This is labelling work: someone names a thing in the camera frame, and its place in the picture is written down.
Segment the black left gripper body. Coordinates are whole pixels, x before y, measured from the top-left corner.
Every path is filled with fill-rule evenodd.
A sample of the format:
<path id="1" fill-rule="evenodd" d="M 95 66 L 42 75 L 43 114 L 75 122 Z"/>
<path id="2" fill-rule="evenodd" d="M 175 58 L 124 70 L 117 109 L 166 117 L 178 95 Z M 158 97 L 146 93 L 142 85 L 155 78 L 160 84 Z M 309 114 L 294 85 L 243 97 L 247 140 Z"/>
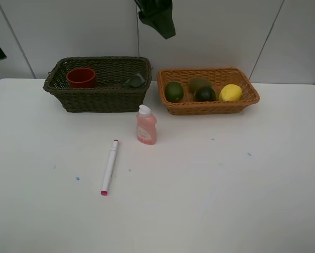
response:
<path id="1" fill-rule="evenodd" d="M 172 6 L 172 0 L 134 0 L 143 14 L 154 14 Z"/>

